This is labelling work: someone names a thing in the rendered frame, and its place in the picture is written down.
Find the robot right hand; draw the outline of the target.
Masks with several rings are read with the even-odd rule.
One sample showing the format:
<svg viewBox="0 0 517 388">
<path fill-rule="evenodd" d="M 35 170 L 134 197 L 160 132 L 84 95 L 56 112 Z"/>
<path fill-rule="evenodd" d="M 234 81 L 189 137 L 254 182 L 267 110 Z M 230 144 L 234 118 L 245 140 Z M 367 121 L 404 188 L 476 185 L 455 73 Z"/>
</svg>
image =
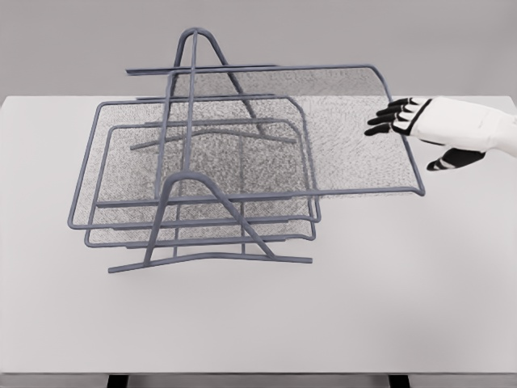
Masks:
<svg viewBox="0 0 517 388">
<path fill-rule="evenodd" d="M 398 133 L 448 150 L 427 164 L 445 171 L 481 161 L 497 145 L 495 136 L 505 113 L 477 103 L 447 97 L 407 97 L 388 103 L 368 121 L 367 137 Z"/>
</svg>

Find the large grey mesh tray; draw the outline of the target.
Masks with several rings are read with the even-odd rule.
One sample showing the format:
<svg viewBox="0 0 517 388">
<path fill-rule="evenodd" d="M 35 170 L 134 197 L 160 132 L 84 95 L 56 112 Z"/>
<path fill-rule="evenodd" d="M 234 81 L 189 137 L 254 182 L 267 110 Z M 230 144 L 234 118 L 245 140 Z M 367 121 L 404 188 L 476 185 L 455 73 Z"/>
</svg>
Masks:
<svg viewBox="0 0 517 388">
<path fill-rule="evenodd" d="M 285 117 L 305 131 L 311 196 L 412 192 L 425 188 L 407 140 L 364 135 L 371 114 L 391 96 L 371 65 L 198 67 L 194 103 L 262 100 L 263 112 Z M 188 102 L 187 67 L 179 67 L 171 102 Z"/>
</svg>

